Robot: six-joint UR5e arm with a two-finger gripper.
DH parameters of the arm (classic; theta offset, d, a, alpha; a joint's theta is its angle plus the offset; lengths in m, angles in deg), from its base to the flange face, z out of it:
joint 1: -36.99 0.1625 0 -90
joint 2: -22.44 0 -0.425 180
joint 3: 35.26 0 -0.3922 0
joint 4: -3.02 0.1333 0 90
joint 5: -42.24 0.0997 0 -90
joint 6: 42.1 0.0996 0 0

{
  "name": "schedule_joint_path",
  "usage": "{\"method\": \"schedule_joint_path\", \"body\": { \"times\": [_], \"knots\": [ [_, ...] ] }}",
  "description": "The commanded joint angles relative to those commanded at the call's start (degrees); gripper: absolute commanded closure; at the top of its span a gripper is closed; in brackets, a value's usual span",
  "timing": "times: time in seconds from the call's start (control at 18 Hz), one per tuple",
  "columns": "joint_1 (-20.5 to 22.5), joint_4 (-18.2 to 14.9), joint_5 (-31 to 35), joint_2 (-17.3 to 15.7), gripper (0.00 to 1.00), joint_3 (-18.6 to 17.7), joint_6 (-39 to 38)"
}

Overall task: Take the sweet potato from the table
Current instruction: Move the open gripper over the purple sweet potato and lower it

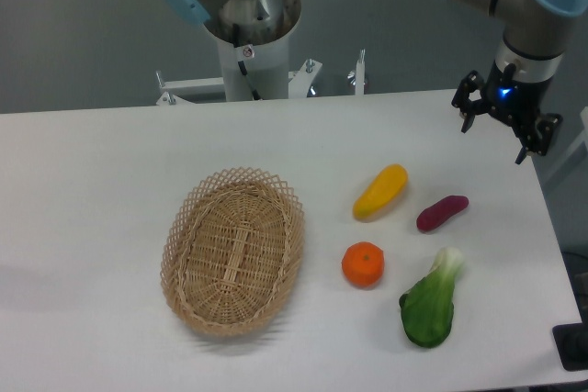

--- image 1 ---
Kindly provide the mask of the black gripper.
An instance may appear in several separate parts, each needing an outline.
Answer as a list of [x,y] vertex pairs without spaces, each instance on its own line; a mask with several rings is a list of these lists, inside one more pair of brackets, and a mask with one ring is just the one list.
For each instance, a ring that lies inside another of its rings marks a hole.
[[[469,72],[460,81],[451,101],[463,119],[461,132],[466,133],[476,116],[487,114],[512,126],[521,149],[515,163],[521,164],[527,157],[546,156],[557,138],[563,116],[555,113],[540,114],[540,104],[550,86],[550,80],[524,83],[508,78],[494,64],[486,83],[477,71]],[[482,90],[482,96],[472,101],[470,95]]]

